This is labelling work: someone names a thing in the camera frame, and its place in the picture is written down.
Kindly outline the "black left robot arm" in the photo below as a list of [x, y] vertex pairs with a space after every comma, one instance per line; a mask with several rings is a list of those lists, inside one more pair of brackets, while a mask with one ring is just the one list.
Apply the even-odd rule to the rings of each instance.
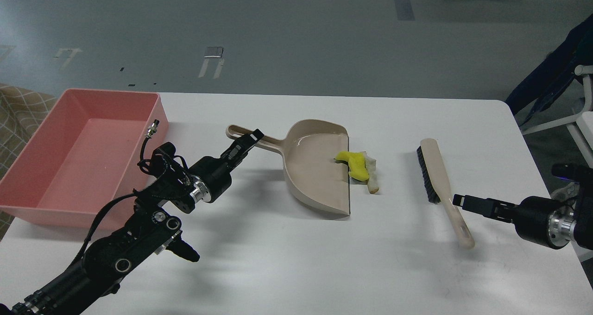
[[[166, 212], [173, 203], [190, 214], [199, 202], [212, 203], [231, 186], [231, 172], [263, 138], [258, 129], [233, 140], [218, 157], [205, 156], [192, 166], [166, 142], [145, 157], [148, 141], [156, 134], [159, 121], [148, 127], [140, 148], [140, 170], [155, 177], [142, 190], [117, 197], [96, 214], [87, 237], [68, 268], [12, 307], [1, 306], [3, 315], [80, 315], [99, 298], [116, 294], [121, 281], [151, 254], [164, 250], [197, 262], [199, 254], [182, 239], [180, 218]], [[109, 211], [132, 198], [133, 214], [124, 226], [96, 241], [91, 238]]]

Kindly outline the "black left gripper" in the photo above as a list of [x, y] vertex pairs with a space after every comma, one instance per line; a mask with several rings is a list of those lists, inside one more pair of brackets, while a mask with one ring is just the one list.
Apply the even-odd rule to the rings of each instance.
[[199, 178], [207, 194], [202, 201], [212, 203], [231, 186], [231, 171], [248, 155], [249, 151], [264, 138], [259, 129], [241, 135], [221, 154], [220, 158], [205, 156], [190, 167], [190, 174]]

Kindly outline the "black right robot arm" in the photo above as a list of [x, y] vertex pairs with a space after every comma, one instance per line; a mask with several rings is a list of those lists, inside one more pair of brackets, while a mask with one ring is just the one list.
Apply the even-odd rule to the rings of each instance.
[[472, 195], [453, 196], [453, 205], [483, 217], [511, 223], [521, 239], [551, 249], [561, 249], [570, 242], [592, 249], [592, 169], [577, 164], [554, 164], [551, 173], [574, 182], [577, 195], [554, 200], [532, 195], [513, 204]]

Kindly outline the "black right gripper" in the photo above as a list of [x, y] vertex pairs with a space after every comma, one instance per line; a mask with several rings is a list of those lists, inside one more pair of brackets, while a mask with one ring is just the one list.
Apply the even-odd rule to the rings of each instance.
[[553, 218], [561, 218], [569, 211], [566, 204], [557, 200], [532, 195], [516, 205], [492, 198], [455, 194], [453, 205], [464, 211], [506, 223], [512, 223], [514, 217], [517, 235], [536, 245], [559, 250], [569, 243], [566, 237], [553, 230], [551, 226]]

